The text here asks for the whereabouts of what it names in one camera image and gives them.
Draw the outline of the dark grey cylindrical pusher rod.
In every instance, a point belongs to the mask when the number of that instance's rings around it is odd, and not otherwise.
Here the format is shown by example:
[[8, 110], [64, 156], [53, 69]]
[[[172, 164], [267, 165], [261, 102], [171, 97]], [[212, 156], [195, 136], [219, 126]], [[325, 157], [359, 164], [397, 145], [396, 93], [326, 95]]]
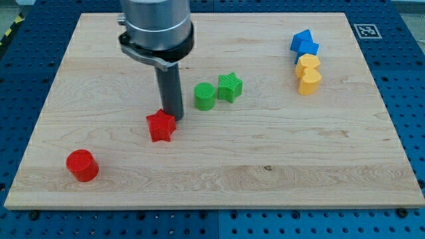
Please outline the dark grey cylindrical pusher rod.
[[155, 67], [155, 74], [161, 96], [162, 109], [166, 114], [179, 121], [184, 116], [183, 97], [181, 91], [179, 63], [167, 68], [166, 71]]

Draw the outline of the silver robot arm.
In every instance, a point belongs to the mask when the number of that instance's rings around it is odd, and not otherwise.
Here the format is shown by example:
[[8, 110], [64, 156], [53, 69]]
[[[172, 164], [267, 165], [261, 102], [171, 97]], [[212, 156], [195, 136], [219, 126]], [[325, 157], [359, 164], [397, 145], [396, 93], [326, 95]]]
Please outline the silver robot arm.
[[130, 58], [153, 66], [162, 109], [179, 121], [184, 116], [179, 61], [195, 44], [189, 0], [120, 0], [118, 39]]

